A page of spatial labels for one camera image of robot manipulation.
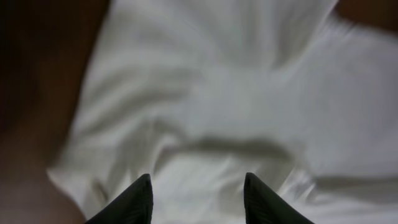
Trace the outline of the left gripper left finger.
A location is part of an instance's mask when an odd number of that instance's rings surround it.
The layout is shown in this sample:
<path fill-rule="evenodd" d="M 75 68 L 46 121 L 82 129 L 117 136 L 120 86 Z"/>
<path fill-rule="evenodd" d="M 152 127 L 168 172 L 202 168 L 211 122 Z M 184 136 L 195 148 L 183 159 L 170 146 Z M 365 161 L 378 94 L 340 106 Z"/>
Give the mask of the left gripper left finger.
<path fill-rule="evenodd" d="M 150 224 L 153 204 L 150 175 L 144 174 L 85 224 Z"/>

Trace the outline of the white printed t-shirt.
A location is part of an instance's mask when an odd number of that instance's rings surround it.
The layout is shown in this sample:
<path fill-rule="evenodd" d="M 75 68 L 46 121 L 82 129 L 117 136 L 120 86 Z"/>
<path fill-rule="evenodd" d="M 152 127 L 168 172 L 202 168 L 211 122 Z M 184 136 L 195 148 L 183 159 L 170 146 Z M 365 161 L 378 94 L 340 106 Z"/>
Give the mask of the white printed t-shirt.
<path fill-rule="evenodd" d="M 243 223 L 252 172 L 314 223 L 397 222 L 397 36 L 334 1 L 113 1 L 50 178 L 90 218 Z"/>

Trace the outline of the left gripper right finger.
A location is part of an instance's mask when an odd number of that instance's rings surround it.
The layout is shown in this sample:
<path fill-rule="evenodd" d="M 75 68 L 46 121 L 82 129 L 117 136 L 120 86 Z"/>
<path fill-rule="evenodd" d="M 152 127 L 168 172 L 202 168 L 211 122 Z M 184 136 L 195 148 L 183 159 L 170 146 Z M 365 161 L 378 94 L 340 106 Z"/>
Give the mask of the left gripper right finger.
<path fill-rule="evenodd" d="M 244 181 L 244 209 L 246 224 L 313 224 L 251 172 Z"/>

